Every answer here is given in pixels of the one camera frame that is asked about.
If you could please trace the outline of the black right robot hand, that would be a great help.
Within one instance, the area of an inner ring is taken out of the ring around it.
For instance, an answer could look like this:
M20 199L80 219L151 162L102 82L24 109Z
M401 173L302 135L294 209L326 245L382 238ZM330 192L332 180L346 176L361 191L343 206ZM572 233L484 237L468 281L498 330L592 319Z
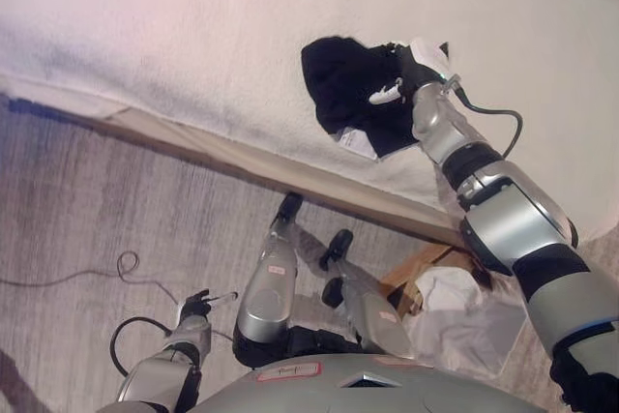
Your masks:
M397 58L400 71L396 78L369 96L370 104L381 105L412 98L426 84L444 85L456 77L451 68L448 42L437 45L417 38L409 44L388 43L387 47Z

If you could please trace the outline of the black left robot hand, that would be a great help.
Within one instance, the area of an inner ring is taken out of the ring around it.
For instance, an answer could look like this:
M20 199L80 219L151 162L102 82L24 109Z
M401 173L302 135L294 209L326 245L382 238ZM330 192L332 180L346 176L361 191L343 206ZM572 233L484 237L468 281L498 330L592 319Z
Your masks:
M183 322L190 316L207 317L213 307L219 304L227 304L238 299L237 291L226 292L222 295L212 296L208 288L188 297L180 307L179 321Z

